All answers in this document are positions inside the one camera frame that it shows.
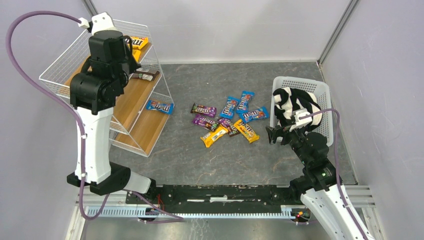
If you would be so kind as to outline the yellow M&M bag bottom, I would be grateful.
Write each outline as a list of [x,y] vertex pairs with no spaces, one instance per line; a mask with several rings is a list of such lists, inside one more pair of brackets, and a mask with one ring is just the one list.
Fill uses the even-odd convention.
[[142,51],[140,49],[133,49],[132,56],[134,57],[135,61],[139,63],[142,57]]

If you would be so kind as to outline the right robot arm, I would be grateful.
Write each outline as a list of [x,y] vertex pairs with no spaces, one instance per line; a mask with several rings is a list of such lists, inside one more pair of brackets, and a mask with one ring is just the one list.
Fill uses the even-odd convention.
[[268,141],[288,145],[303,164],[303,175],[290,181],[295,200],[316,217],[332,240],[372,240],[374,237],[354,209],[337,168],[328,159],[327,138],[318,132],[303,133],[288,127],[265,128]]

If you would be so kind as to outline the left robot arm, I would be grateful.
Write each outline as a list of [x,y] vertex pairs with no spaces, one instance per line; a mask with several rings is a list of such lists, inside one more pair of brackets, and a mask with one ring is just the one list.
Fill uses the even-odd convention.
[[121,190],[147,193],[155,186],[149,177],[109,159],[109,134],[116,98],[124,93],[130,75],[140,64],[127,45],[129,36],[114,29],[100,30],[88,39],[90,56],[70,81],[70,104],[83,131],[76,169],[66,178],[70,185],[89,186],[99,196]]

